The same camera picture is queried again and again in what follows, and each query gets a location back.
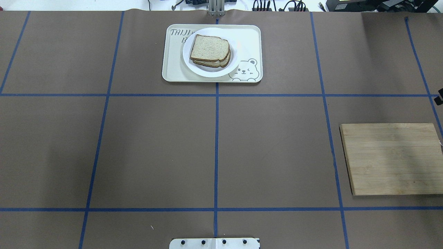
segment cable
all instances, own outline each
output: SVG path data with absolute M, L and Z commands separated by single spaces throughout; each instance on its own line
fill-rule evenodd
M 324 12 L 326 12 L 326 9 L 325 9 L 325 7 L 323 6 L 323 4 L 322 4 L 321 2 L 319 2 L 319 7 L 320 7 L 320 9 L 322 9 Z
M 284 11 L 286 9 L 286 7 L 288 6 L 289 3 L 294 3 L 294 11 L 299 11 L 299 12 L 303 12 L 306 11 L 306 4 L 300 0 L 290 0 L 289 2 L 287 2 L 285 4 L 285 6 L 283 8 L 279 8 L 278 11 Z
M 437 7 L 432 6 L 433 9 L 435 9 L 435 11 L 437 11 L 437 13 L 441 13 L 439 9 L 437 9 Z
M 260 5 L 258 5 L 258 0 L 254 0 L 254 3 L 252 4 L 252 11 L 268 11 L 271 5 L 271 0 L 268 0 L 268 5 L 266 5 L 266 0 L 260 0 Z
M 287 6 L 289 3 L 294 3 L 294 9 L 297 7 L 297 3 L 296 3 L 296 1 L 295 1 L 295 0 L 290 0 L 289 2 L 287 2 L 287 3 L 285 4 L 285 6 L 284 6 L 283 8 L 279 8 L 278 11 L 284 11 L 284 10 L 286 9 L 286 6 Z
M 179 4 L 181 4 L 183 1 L 184 1 L 184 0 L 181 0 L 181 1 L 178 2 L 176 5 L 173 5 L 173 6 L 171 7 L 171 9 L 172 9 L 172 10 L 175 10 L 175 8 L 177 8 L 177 6 L 178 6 Z

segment black cable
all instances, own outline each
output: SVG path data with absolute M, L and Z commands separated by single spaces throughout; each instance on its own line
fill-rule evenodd
M 436 6 L 432 6 L 433 9 L 435 9 L 435 11 L 437 11 L 437 13 L 441 13 L 439 9 L 437 9 Z
M 271 5 L 271 0 L 268 0 L 268 5 L 266 6 L 266 0 L 260 0 L 260 5 L 258 5 L 258 0 L 254 0 L 254 3 L 252 4 L 252 11 L 268 11 Z
M 294 9 L 297 7 L 297 3 L 296 2 L 298 2 L 298 1 L 296 1 L 296 0 L 290 0 L 289 2 L 287 2 L 286 3 L 286 5 L 283 7 L 283 8 L 280 8 L 279 9 L 279 11 L 284 11 L 285 9 L 286 9 L 286 6 L 289 4 L 289 3 L 294 3 Z
M 178 6 L 179 4 L 181 4 L 183 1 L 184 1 L 184 0 L 181 0 L 181 1 L 178 2 L 176 5 L 173 5 L 173 6 L 171 7 L 171 9 L 172 9 L 172 10 L 175 10 L 175 8 L 177 8 L 177 6 Z
M 323 4 L 322 4 L 321 2 L 319 2 L 319 7 L 320 7 L 320 9 L 322 9 L 324 12 L 326 12 L 326 9 L 325 9 L 325 7 L 323 6 Z
M 295 7 L 294 11 L 300 11 L 302 6 L 302 1 L 300 0 L 300 2 L 297 4 L 297 6 Z

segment bear cartoon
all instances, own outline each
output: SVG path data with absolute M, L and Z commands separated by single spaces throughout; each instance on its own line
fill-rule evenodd
M 238 68 L 229 73 L 232 81 L 255 81 L 260 73 L 257 70 L 257 60 L 249 59 L 247 61 L 240 61 Z

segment metal bracket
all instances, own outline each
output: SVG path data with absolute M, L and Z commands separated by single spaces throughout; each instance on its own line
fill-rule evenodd
M 208 0 L 208 14 L 210 16 L 225 15 L 225 0 Z
M 259 238 L 173 239 L 169 249 L 260 249 Z

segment metal mount plate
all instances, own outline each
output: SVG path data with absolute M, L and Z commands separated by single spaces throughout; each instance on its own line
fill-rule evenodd
M 259 238 L 173 239 L 169 249 L 260 249 Z

